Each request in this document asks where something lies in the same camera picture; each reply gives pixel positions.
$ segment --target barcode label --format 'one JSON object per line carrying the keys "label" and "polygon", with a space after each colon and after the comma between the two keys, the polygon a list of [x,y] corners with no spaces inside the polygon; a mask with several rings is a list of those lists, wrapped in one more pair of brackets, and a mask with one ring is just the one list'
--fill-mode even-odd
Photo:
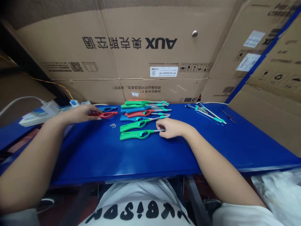
{"label": "barcode label", "polygon": [[179,67],[151,67],[151,77],[176,77]]}
{"label": "barcode label", "polygon": [[246,71],[248,72],[257,62],[261,55],[248,53],[246,57],[242,60],[239,66],[236,68],[237,71]]}
{"label": "barcode label", "polygon": [[223,93],[231,93],[234,90],[233,86],[228,86],[226,88],[224,88]]}
{"label": "barcode label", "polygon": [[260,31],[252,31],[247,41],[244,43],[244,46],[255,48],[260,40],[264,37],[265,33]]}

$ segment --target white t-shirt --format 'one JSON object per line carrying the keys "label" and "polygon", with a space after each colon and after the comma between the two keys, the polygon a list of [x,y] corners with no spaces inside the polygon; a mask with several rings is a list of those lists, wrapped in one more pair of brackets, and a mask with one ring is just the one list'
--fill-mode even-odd
{"label": "white t-shirt", "polygon": [[[33,209],[0,218],[3,225],[38,225]],[[167,180],[136,181],[112,185],[95,212],[80,226],[189,226],[194,225]],[[260,206],[224,203],[213,214],[213,226],[283,226]]]}

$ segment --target cardboard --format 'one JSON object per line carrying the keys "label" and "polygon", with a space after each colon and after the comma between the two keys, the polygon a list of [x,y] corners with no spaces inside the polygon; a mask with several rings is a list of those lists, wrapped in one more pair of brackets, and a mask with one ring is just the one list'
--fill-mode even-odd
{"label": "cardboard", "polygon": [[[3,23],[51,79],[161,79],[155,83],[164,86],[165,80],[178,79],[175,84],[186,87],[182,79],[209,76],[242,3],[243,0],[14,2],[8,5]],[[176,71],[171,73],[162,67]],[[73,88],[86,93],[84,89],[89,87]],[[198,97],[196,90],[185,93],[186,97]],[[167,97],[179,102],[177,96]]]}
{"label": "cardboard", "polygon": [[124,86],[124,96],[126,100],[165,100],[168,103],[175,104],[195,103],[204,89],[207,80],[208,79],[124,79],[121,80],[121,84]]}
{"label": "cardboard", "polygon": [[208,79],[201,102],[224,103],[242,79]]}
{"label": "cardboard", "polygon": [[229,107],[301,157],[301,14]]}
{"label": "cardboard", "polygon": [[[0,111],[14,99],[23,96],[35,96],[46,102],[55,98],[40,83],[24,74],[15,73],[0,76]],[[0,127],[16,121],[40,106],[42,106],[41,102],[34,98],[19,100],[0,117]]]}
{"label": "cardboard", "polygon": [[14,62],[11,61],[11,59],[0,50],[0,69],[6,69],[6,68],[10,68],[10,67],[15,67],[16,64]]}
{"label": "cardboard", "polygon": [[[299,0],[246,1],[211,69],[210,78],[243,78],[247,72],[236,70],[243,59],[248,53],[261,55],[299,5]],[[254,39],[250,36],[254,31],[264,36]]]}
{"label": "cardboard", "polygon": [[228,104],[279,144],[301,157],[301,104],[250,85]]}
{"label": "cardboard", "polygon": [[69,79],[55,82],[64,85],[74,99],[90,100],[94,104],[123,104],[129,99],[194,103],[207,79]]}
{"label": "cardboard", "polygon": [[247,84],[301,103],[301,16],[285,31]]}
{"label": "cardboard", "polygon": [[78,102],[91,101],[93,104],[123,104],[124,87],[119,79],[53,80],[65,86]]}

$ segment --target plastic bag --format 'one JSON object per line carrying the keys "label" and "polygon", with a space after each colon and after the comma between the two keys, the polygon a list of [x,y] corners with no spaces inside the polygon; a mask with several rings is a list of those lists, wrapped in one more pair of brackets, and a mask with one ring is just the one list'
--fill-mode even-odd
{"label": "plastic bag", "polygon": [[253,176],[252,182],[277,220],[301,225],[301,169]]}

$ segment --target hand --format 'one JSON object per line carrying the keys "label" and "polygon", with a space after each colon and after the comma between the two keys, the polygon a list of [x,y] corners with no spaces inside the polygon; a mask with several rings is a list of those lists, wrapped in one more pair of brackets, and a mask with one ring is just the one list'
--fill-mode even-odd
{"label": "hand", "polygon": [[81,105],[71,110],[65,111],[55,117],[54,120],[60,120],[60,122],[66,125],[73,123],[81,123],[90,120],[101,120],[98,116],[89,116],[89,113],[102,113],[97,107],[93,105]]}
{"label": "hand", "polygon": [[160,132],[160,136],[164,138],[173,138],[178,136],[185,136],[185,134],[193,129],[193,127],[187,123],[179,120],[165,118],[156,121],[157,129],[165,129],[165,132]]}

